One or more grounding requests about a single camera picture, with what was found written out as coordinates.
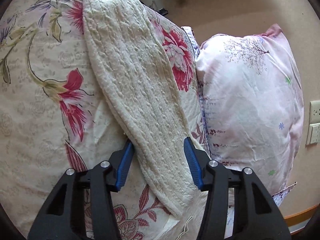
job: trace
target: beige wall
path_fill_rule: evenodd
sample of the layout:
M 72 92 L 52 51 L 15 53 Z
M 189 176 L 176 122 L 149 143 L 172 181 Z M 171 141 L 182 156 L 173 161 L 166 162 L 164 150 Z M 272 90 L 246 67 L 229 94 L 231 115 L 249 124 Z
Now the beige wall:
M 282 27 L 295 57 L 303 88 L 305 122 L 289 183 L 298 182 L 281 205 L 284 216 L 320 202 L 320 145 L 305 147 L 309 102 L 320 100 L 320 21 L 307 0 L 156 0 L 168 18 L 193 28 L 198 43 L 216 33 L 244 36 Z

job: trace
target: electrical outlet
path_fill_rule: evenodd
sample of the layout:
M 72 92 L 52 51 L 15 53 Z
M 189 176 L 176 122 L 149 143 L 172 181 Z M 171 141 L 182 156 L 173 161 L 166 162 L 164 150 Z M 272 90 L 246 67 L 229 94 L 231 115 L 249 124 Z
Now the electrical outlet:
M 318 122 L 320 122 L 320 101 L 311 101 L 309 124 Z

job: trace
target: bed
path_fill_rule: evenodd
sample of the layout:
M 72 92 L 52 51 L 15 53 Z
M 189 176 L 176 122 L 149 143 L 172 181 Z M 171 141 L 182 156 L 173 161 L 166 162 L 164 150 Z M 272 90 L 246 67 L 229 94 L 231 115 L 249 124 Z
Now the bed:
M 91 169 L 123 146 L 112 144 L 125 134 L 108 121 L 111 113 L 91 70 L 83 38 L 82 2 L 1 3 L 0 142 L 5 157 L 0 160 L 0 202 L 25 237 L 66 169 Z M 198 97 L 196 48 L 183 29 L 149 8 L 147 13 L 169 57 L 190 131 L 209 153 Z M 280 202 L 288 191 L 275 199 Z M 89 195 L 86 204 L 87 236 L 92 237 Z M 170 217 L 135 159 L 113 204 L 118 227 L 127 240 L 155 239 Z

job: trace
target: pillow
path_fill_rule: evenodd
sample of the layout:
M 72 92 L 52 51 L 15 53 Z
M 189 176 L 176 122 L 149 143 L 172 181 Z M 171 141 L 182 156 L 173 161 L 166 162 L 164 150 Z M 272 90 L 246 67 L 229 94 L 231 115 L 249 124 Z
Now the pillow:
M 196 58 L 211 157 L 250 167 L 270 194 L 282 190 L 300 146 L 300 77 L 281 28 L 244 38 L 217 34 Z

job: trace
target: cable knit pattern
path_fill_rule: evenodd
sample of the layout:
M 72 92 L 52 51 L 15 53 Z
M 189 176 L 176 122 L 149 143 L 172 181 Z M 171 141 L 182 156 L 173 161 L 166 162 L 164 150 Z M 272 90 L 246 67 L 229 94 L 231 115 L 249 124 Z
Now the cable knit pattern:
M 150 188 L 181 218 L 195 191 L 183 152 L 189 126 L 145 8 L 139 0 L 84 0 L 83 19 L 92 69 L 106 101 L 134 143 Z

